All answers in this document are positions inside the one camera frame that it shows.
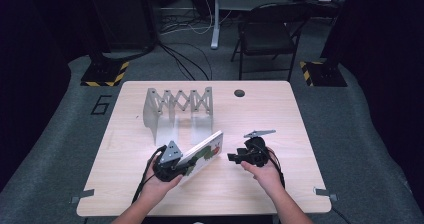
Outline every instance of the person's right hand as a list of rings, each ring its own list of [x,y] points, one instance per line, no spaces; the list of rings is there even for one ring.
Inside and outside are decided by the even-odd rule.
[[[276,161],[273,151],[268,148],[271,158]],[[280,180],[280,174],[274,164],[269,160],[263,167],[254,166],[248,162],[242,161],[240,165],[244,170],[253,174],[253,178],[259,182],[259,185],[265,190],[268,196],[271,196],[274,191],[283,188]]]

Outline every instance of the wrist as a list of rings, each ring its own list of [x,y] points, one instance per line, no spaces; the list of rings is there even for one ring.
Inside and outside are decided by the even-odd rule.
[[[144,209],[147,210],[147,212],[149,212],[150,210],[152,210],[159,202],[161,201],[161,199],[155,197],[152,194],[149,193],[143,193],[141,192],[140,196],[138,197],[137,201],[135,202],[137,205],[143,206]]]
[[[272,201],[275,201],[276,199],[285,197],[287,194],[286,190],[282,185],[278,185],[270,190],[267,191],[268,196],[271,198]]]

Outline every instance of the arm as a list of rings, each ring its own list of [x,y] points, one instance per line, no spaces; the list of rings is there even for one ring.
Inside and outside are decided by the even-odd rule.
[[[308,216],[286,192],[281,185],[280,176],[275,166],[268,161],[263,167],[256,167],[248,162],[242,161],[241,166],[253,174],[253,178],[259,182],[259,185],[265,190],[271,198],[277,209],[278,217],[281,223],[312,223]]]
[[[118,218],[116,218],[112,223],[137,223],[140,224],[147,214],[165,197],[166,193],[169,190],[174,188],[183,177],[182,175],[177,176],[170,182],[162,182],[157,177],[154,176],[153,172],[153,163],[155,159],[150,164],[150,167],[146,174],[146,183],[144,184],[143,190],[140,193],[137,201],[135,201],[130,207],[127,208]]]

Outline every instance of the table top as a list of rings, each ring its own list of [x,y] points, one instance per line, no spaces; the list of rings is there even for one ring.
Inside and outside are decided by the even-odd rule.
[[[306,213],[331,209],[293,91],[285,81],[129,81],[122,86],[84,190],[94,195],[80,200],[80,216],[118,216],[130,204],[147,159],[157,149],[152,132],[143,123],[148,88],[159,94],[212,87],[213,133],[224,133],[222,152],[183,185],[178,185],[150,216],[213,216],[276,214],[276,209],[252,175],[228,161],[227,153],[245,148],[243,136],[253,130],[276,130],[263,136],[281,163],[286,190]],[[235,96],[243,90],[244,97]],[[190,111],[179,115],[178,147],[190,144]]]

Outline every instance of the black tripod base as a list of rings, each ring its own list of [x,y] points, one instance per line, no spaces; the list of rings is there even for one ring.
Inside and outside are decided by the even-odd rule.
[[[81,86],[117,86],[124,77],[128,62],[104,58],[101,63],[91,62],[81,78]]]
[[[347,87],[337,67],[328,68],[322,62],[300,62],[308,86]]]

